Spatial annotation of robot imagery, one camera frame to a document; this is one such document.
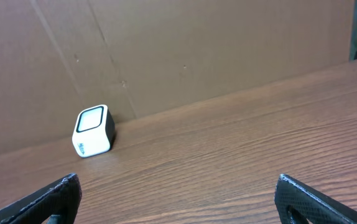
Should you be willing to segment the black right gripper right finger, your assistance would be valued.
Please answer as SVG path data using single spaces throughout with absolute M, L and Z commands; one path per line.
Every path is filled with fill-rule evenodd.
M 281 174 L 276 183 L 274 203 L 282 223 L 357 223 L 357 211 Z

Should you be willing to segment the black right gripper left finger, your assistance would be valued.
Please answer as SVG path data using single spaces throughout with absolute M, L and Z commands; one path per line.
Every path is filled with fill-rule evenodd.
M 1 209 L 0 224 L 73 224 L 80 201 L 80 181 L 71 173 Z

